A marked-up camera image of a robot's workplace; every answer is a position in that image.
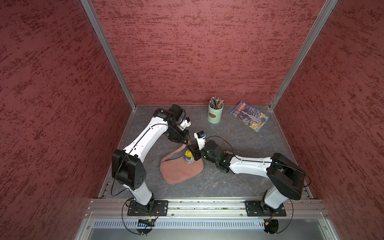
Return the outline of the yellow duck keychain decoration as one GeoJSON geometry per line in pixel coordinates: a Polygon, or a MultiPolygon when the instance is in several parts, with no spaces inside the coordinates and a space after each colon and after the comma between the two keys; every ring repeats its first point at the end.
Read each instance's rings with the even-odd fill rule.
{"type": "Polygon", "coordinates": [[[193,156],[192,152],[190,150],[186,150],[184,159],[187,164],[193,164],[195,162],[195,157],[193,156]]]}

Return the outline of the pink suede shoulder bag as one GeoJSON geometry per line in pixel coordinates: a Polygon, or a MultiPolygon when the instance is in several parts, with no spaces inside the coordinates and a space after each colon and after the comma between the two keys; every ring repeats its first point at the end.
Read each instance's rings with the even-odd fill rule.
{"type": "Polygon", "coordinates": [[[186,145],[161,159],[160,171],[167,184],[178,184],[200,174],[204,169],[202,160],[189,164],[184,159],[186,145]]]}

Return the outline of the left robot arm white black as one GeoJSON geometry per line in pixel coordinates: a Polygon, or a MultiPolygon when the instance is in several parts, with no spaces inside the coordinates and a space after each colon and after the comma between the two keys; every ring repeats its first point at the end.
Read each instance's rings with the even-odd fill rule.
{"type": "Polygon", "coordinates": [[[187,145],[190,125],[186,111],[179,105],[172,105],[169,110],[159,108],[131,144],[113,152],[112,178],[130,191],[137,204],[152,208],[153,193],[145,183],[147,172],[143,162],[153,145],[162,135],[171,142],[187,145]]]}

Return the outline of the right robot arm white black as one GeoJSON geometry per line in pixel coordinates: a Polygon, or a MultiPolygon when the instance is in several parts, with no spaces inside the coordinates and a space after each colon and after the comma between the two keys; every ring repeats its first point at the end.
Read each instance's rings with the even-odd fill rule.
{"type": "Polygon", "coordinates": [[[195,160],[204,159],[223,173],[248,174],[269,179],[273,187],[266,191],[261,206],[278,209],[286,200],[300,200],[306,173],[298,165],[280,153],[267,158],[246,158],[225,153],[215,141],[202,141],[188,145],[195,160]]]}

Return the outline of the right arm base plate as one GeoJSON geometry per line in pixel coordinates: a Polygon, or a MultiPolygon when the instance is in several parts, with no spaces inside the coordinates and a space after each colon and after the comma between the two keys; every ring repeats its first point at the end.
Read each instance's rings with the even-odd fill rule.
{"type": "Polygon", "coordinates": [[[248,217],[286,217],[287,213],[284,205],[281,204],[277,209],[262,203],[262,201],[245,201],[245,208],[248,217]]]}

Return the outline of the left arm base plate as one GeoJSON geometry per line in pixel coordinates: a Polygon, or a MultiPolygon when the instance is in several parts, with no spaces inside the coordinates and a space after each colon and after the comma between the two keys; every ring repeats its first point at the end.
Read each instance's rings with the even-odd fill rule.
{"type": "Polygon", "coordinates": [[[163,217],[168,213],[169,201],[166,200],[151,200],[147,205],[141,205],[135,201],[129,201],[125,203],[125,207],[128,208],[128,216],[151,216],[151,217],[163,217]]]}

